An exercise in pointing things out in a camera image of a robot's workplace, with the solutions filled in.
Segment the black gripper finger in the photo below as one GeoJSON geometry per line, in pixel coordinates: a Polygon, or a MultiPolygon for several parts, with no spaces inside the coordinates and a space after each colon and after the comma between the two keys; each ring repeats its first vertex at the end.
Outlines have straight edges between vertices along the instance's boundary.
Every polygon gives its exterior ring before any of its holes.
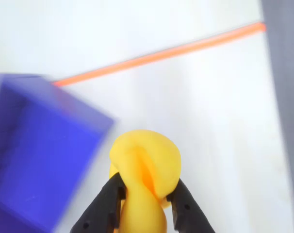
{"type": "Polygon", "coordinates": [[[203,211],[182,180],[167,195],[171,203],[174,229],[180,233],[215,233],[203,211]]]}
{"type": "Polygon", "coordinates": [[[116,173],[102,187],[70,233],[113,233],[119,228],[121,201],[125,198],[126,186],[116,173]]]}

